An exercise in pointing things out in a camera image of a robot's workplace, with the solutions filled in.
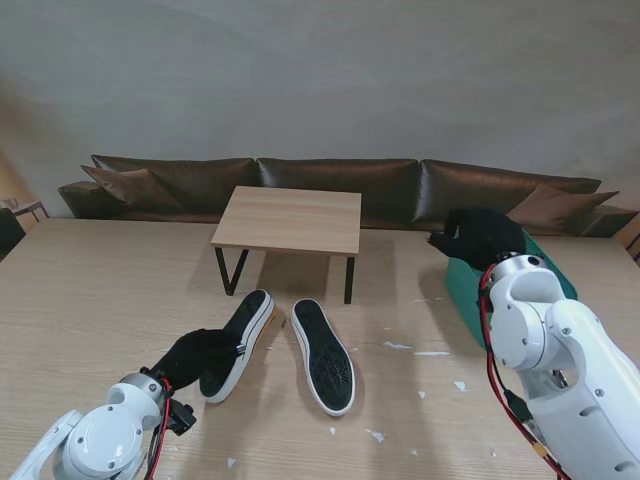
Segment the black glove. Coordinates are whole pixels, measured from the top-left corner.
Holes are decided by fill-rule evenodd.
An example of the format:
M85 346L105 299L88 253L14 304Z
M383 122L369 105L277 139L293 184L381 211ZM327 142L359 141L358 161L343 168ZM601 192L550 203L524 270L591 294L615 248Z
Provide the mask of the black glove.
M195 330L180 337L150 373L161 375L173 390L180 390L217 362L235 359L241 340L240 335L227 330Z
M500 261L502 254L526 253L522 226L486 208L451 210L444 234L432 233L429 243L448 257L460 258L482 271Z

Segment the white rubber sole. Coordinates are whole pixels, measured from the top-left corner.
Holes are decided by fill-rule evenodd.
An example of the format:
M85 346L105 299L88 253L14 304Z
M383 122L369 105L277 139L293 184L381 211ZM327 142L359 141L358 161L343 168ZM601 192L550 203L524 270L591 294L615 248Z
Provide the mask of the white rubber sole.
M344 353L347 356L347 359L349 360L349 367L351 367L351 373L353 375L353 381L351 382L351 400L349 401L349 404L342 410L332 410L329 407L327 407L320 399L320 396L318 395L318 392L316 392L316 388L313 386L313 382L311 381L311 372L309 370L309 356L310 356L309 354L311 349L309 347L309 341L307 340L307 336L304 333L304 329L302 328L302 325L300 324L300 321L296 316L296 305L298 305L298 302L301 302L303 300L311 300L320 307L320 310L322 311L322 315L324 315L324 319L327 322L327 325L329 325L329 329L331 330L331 333L333 333L333 336L336 337L336 340L338 340L338 343L342 347L342 350L344 350ZM302 351L304 371L307 376L307 383L309 384L309 389L311 390L311 394L313 395L313 398L315 399L315 401L318 402L318 405L320 405L320 407L328 415L331 415L332 417L341 417L351 409L351 407L353 406L353 402L356 398L356 376L355 376L355 370L353 369L353 363L351 363L351 357L349 356L347 349L344 348L344 345L340 341L340 338L338 338L338 336L336 335L336 332L333 331L333 327L331 326L331 323L329 323L329 320L327 319L327 316L325 315L324 310L322 309L320 304L312 298L298 300L298 302L296 302L296 304L293 306L293 310L291 311L291 324L293 325L293 331L295 332L296 337L298 338L298 343L300 344L300 350Z
M211 397L204 397L207 402L222 403L227 399L249 363L251 353L253 352L253 348L255 347L258 338L260 338L260 334L262 334L265 327L270 325L271 321L277 316L278 309L276 308L273 298L271 298L269 293L264 293L266 296L262 305L260 305L260 308L247 324L247 328L244 329L244 333L242 334L242 344L247 347L244 354L240 355L236 359L231 372L229 372L227 380L224 382L218 393Z

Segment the chair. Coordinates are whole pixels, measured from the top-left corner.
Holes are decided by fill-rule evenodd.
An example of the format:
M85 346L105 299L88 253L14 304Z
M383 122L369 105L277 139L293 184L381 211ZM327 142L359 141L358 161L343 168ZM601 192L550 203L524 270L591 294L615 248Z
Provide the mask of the chair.
M631 253L631 249L633 248L633 246L636 244L636 242L637 242L638 240L640 240L640 233L636 236L636 238L634 238L634 239L633 239L633 242L631 242L631 243L629 244L629 246L627 247L627 251L628 251L629 253ZM636 254L636 256L635 256L635 257L633 257L633 261L634 261L634 262L637 262L637 261L638 261L638 259L640 259L640 252L638 252L638 253Z
M0 262L24 236L24 230L11 210L0 208Z

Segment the slip-on sneaker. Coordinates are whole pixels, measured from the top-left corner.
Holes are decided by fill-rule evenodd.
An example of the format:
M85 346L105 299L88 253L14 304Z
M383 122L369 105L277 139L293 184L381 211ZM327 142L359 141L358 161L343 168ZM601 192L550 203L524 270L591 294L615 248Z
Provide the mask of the slip-on sneaker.
M344 415L353 405L356 393L353 364L347 350L315 300L299 300L293 306L291 323L313 397L329 415Z
M264 290L251 292L242 300L224 326L224 330L242 337L239 355L228 361L216 362L200 377L200 392L208 402L221 403L229 396L249 363L260 335L278 313L273 298Z

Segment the wood grain surface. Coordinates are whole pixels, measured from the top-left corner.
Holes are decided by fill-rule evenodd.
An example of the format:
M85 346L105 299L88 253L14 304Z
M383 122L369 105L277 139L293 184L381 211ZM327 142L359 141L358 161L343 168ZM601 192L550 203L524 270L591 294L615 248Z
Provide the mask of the wood grain surface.
M361 199L359 193L236 187L211 243L353 257Z
M196 385L177 393L198 423L167 435L157 480L554 478L493 398L483 350L444 285L447 259L423 233L363 230L354 303L344 305L344 260L275 252L249 255L228 297L210 245L215 228L47 220L0 264L1 478L63 413L101 405L112 384L154 364L182 334L222 327L255 288L287 314L304 297L324 306L356 369L353 409L339 419L322 412L290 323L274 322L226 402L205 404ZM640 271L622 247L540 243L640 364ZM504 379L518 385L512 372Z

